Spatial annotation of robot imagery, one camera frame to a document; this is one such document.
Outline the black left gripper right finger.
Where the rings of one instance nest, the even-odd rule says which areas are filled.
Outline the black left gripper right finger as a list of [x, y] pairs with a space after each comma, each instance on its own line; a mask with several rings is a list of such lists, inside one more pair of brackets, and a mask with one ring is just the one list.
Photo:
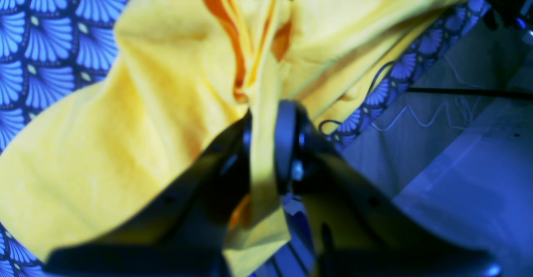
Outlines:
[[466, 248], [409, 218], [352, 168], [293, 100], [275, 125], [278, 192], [301, 198], [316, 277], [500, 277], [487, 250]]

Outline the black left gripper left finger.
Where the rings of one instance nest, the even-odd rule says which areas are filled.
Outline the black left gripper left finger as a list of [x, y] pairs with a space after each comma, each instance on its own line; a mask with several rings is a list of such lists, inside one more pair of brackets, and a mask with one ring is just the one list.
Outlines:
[[222, 249], [234, 208], [249, 191], [248, 112], [118, 228], [55, 249], [48, 277], [229, 277]]

